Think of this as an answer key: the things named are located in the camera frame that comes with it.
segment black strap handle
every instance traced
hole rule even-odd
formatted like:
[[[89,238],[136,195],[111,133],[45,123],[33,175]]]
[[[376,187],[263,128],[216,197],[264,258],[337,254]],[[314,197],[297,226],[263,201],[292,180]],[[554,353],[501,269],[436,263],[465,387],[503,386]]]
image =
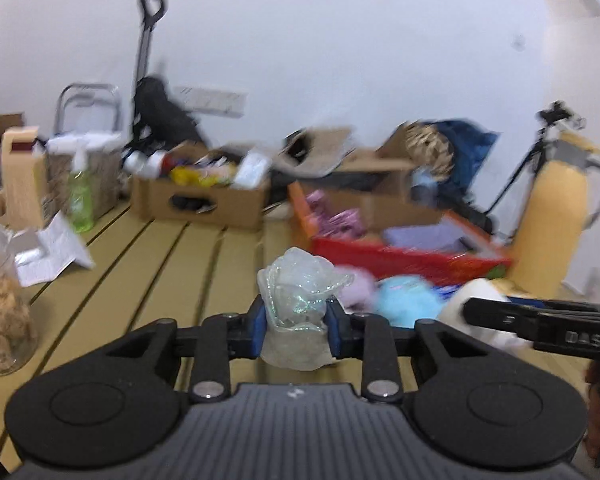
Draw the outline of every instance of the black strap handle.
[[[167,0],[158,0],[160,2],[160,8],[155,11],[154,14],[149,10],[149,1],[148,0],[139,0],[140,1],[140,9],[142,11],[142,24],[144,25],[144,29],[151,29],[155,27],[155,24],[160,21],[161,17],[164,16],[164,13],[167,11]]]

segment wooden table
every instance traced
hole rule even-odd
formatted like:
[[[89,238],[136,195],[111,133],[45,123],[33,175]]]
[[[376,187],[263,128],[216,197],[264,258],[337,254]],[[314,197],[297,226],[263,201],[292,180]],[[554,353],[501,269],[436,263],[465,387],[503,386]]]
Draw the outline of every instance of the wooden table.
[[[221,312],[245,312],[256,295],[258,269],[290,246],[286,222],[266,221],[261,232],[175,221],[141,221],[126,205],[100,219],[84,235],[96,267],[71,267],[52,283],[26,290],[40,332],[38,350],[23,368],[0,377],[0,458],[8,469],[19,464],[4,431],[10,395],[36,375],[91,351],[129,330],[161,317],[179,326],[199,324]],[[584,392],[586,361],[532,350],[528,362],[559,375]],[[408,358],[400,358],[405,389],[416,390]],[[187,381],[190,362],[178,387]],[[315,372],[295,372],[262,361],[231,364],[232,383],[360,384],[362,365],[345,360]]]

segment glass jar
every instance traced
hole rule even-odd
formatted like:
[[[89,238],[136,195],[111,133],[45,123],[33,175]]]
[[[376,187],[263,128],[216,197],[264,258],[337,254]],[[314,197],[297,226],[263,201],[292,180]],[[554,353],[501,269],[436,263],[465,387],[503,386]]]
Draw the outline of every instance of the glass jar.
[[[21,295],[11,234],[0,225],[0,375],[23,366],[36,349],[29,303]]]

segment green bottle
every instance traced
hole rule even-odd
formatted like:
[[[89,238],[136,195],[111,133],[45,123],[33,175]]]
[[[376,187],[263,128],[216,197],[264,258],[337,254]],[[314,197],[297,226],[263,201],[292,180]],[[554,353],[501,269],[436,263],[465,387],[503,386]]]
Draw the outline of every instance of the green bottle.
[[[83,233],[93,228],[93,202],[87,146],[78,143],[69,173],[69,216],[74,230]]]

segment power outlet panel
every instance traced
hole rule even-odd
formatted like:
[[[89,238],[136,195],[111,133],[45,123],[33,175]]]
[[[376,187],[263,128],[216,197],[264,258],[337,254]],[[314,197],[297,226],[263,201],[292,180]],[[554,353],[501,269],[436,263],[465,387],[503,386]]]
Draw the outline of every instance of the power outlet panel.
[[[173,97],[189,112],[242,117],[247,102],[245,92],[231,92],[209,88],[176,86]]]

